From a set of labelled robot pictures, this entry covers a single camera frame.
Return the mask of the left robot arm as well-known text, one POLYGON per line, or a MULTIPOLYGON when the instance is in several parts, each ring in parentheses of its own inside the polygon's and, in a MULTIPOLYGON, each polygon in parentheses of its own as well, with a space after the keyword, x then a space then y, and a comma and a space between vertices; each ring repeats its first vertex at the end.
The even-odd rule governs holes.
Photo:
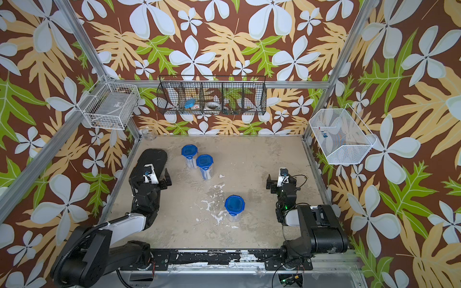
POLYGON ((129 241, 115 243, 149 229, 158 215, 160 192, 172 185, 168 172, 154 184, 150 175, 135 178, 130 185, 135 191, 132 211, 123 217, 91 227, 79 227, 72 233, 52 266, 50 276, 59 288, 81 286, 90 288, 99 279, 123 267, 146 268, 151 263, 150 245, 129 241))

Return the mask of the glass jar corner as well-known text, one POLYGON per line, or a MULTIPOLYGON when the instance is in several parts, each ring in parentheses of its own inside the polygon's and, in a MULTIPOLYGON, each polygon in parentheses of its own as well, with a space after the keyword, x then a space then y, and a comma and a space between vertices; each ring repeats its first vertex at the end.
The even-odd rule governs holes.
POLYGON ((157 137, 155 130, 152 127, 144 127, 141 132, 143 139, 146 141, 153 141, 157 137))

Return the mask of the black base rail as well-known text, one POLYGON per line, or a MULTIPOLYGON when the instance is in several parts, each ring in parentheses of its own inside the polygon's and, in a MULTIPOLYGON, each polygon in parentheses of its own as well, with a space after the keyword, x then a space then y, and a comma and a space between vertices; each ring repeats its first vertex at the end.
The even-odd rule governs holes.
POLYGON ((265 271, 279 269, 313 270, 312 258, 308 256, 289 256, 281 248, 266 249, 152 249, 151 261, 158 271, 172 269, 175 265, 205 265, 237 268, 254 266, 265 271))

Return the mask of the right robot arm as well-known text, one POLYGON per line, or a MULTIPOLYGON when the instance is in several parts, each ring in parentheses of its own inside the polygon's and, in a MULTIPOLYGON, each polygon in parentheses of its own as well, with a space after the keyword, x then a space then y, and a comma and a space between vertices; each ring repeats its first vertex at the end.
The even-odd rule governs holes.
POLYGON ((283 227, 298 227, 300 236, 294 240, 284 239, 280 248, 280 264, 286 269, 302 266, 312 269, 312 257, 317 254, 345 253, 349 247, 332 206, 311 206, 297 202, 296 179, 283 173, 276 180, 269 176, 266 189, 277 196, 276 217, 283 227))

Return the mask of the black rubber mat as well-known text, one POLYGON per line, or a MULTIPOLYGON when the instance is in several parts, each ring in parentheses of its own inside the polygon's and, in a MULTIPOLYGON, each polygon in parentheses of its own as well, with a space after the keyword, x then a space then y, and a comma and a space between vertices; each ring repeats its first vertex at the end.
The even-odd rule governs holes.
POLYGON ((153 189, 167 189, 171 185, 169 176, 165 176, 164 179, 160 178, 167 160, 168 154, 165 150, 153 148, 145 150, 129 176, 132 190, 139 190, 142 184, 151 184, 153 189))

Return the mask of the white mesh basket right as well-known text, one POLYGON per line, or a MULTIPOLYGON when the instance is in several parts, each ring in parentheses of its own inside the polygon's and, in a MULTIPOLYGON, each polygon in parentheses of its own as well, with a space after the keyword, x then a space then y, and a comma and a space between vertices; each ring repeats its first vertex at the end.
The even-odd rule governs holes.
POLYGON ((377 142, 377 137, 355 110, 321 109, 309 124, 331 165, 360 164, 377 142))

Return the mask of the blue lid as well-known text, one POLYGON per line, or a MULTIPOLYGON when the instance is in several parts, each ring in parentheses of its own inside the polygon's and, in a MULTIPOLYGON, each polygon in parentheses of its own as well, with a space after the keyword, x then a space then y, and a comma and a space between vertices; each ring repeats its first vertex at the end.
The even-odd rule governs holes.
POLYGON ((202 170, 209 170, 212 167, 213 163, 213 158, 208 154, 200 155, 196 159, 197 167, 199 167, 202 170))
POLYGON ((198 154, 198 147, 192 144, 185 145, 181 149, 181 155, 191 160, 194 159, 198 154))
POLYGON ((241 196, 231 195, 226 199, 224 207, 230 216, 235 217, 244 211, 245 201, 241 196))

